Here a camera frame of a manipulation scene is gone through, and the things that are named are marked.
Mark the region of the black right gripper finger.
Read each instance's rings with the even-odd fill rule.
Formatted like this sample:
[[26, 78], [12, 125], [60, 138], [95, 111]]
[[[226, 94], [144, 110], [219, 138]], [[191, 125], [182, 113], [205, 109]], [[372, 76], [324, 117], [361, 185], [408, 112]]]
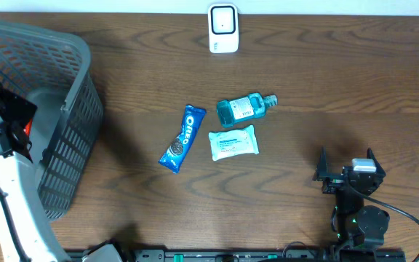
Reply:
[[321, 149], [319, 162], [316, 166], [316, 174], [317, 175], [324, 175], [327, 174], [328, 167], [327, 167], [327, 156], [324, 147]]
[[376, 166], [376, 173], [382, 173], [383, 172], [383, 168], [381, 167], [380, 163], [378, 162], [378, 160], [375, 158], [375, 155], [372, 152], [371, 148], [367, 149], [367, 158], [371, 159], [375, 166]]

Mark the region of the red Nescafe stick packet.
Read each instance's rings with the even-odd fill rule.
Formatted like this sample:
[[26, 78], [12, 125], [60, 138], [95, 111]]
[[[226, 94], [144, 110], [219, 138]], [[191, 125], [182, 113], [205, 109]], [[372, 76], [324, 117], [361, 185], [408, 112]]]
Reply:
[[30, 136], [30, 133], [31, 133], [31, 128], [32, 128], [32, 124], [33, 124], [33, 120], [31, 119], [31, 120], [27, 123], [27, 125], [25, 126], [25, 128], [23, 129], [24, 133], [25, 133], [27, 136]]

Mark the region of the blue mouthwash bottle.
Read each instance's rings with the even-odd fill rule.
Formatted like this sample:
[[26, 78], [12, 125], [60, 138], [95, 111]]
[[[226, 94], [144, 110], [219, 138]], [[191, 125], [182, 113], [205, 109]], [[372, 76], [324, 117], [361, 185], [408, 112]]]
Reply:
[[216, 105], [216, 112], [224, 128], [240, 122], [263, 118], [266, 111], [278, 104], [276, 95], [263, 97], [260, 93], [250, 93], [234, 100], [222, 100]]

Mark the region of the white wet wipes pack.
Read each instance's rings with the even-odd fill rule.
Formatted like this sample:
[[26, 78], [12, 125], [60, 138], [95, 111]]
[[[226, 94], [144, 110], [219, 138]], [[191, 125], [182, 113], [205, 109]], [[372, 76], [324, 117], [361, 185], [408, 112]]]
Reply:
[[212, 160], [215, 162], [241, 154], [260, 153], [253, 125], [226, 132], [210, 132], [208, 138]]

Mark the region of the blue Oreo cookie pack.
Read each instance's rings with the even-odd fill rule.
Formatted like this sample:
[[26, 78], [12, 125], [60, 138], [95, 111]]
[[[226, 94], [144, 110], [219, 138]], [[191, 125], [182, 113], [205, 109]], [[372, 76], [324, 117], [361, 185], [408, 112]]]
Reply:
[[180, 172], [181, 165], [196, 138], [206, 113], [206, 110], [203, 108], [197, 108], [192, 105], [185, 107], [180, 133], [170, 143], [168, 149], [159, 160], [159, 164], [169, 168], [174, 173]]

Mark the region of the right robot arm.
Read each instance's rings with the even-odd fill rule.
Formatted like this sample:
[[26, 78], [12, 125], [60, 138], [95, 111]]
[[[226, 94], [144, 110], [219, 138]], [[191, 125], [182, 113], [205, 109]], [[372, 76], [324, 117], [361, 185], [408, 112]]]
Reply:
[[384, 244], [389, 214], [364, 199], [374, 193], [386, 173], [371, 149], [365, 158], [355, 158], [340, 173], [328, 170], [325, 150], [321, 150], [313, 176], [322, 183], [324, 194], [335, 196], [331, 228], [338, 234], [338, 242], [326, 251], [331, 261], [374, 261], [375, 251]]

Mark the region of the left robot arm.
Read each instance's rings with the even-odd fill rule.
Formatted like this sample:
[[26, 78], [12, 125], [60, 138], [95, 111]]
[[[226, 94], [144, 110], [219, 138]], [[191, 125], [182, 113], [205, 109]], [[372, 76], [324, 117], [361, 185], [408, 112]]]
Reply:
[[0, 81], [0, 246], [6, 261], [72, 261], [51, 220], [70, 207], [103, 120], [87, 73], [19, 95]]

